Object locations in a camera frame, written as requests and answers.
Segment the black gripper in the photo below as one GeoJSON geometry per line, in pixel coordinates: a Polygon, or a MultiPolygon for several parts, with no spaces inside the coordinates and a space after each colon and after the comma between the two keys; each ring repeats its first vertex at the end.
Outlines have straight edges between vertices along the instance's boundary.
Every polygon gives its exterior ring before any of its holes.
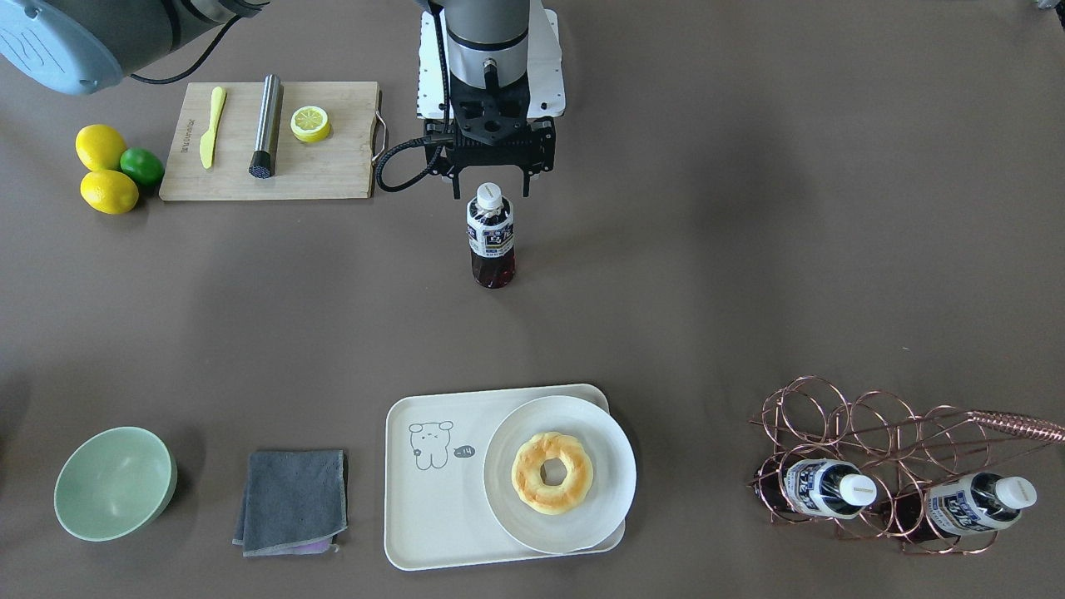
{"type": "Polygon", "coordinates": [[[463,197],[460,171],[470,166],[517,166],[523,172],[523,197],[530,196],[537,174],[555,166],[554,118],[528,119],[529,80],[518,79],[499,90],[472,87],[449,80],[449,125],[429,119],[425,133],[441,141],[440,156],[425,149],[431,174],[450,178],[453,200],[463,197]]]}

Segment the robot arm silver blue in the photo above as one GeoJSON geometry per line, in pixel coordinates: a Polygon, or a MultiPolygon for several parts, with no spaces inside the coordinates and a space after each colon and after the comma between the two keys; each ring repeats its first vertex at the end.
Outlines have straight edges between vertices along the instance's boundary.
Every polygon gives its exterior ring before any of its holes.
{"type": "Polygon", "coordinates": [[[252,18],[266,1],[3,1],[2,55],[44,87],[114,87],[202,34],[252,18]]]}
{"type": "Polygon", "coordinates": [[[540,1],[425,1],[416,114],[430,173],[461,196],[461,171],[554,168],[566,110],[557,14],[540,1]]]}

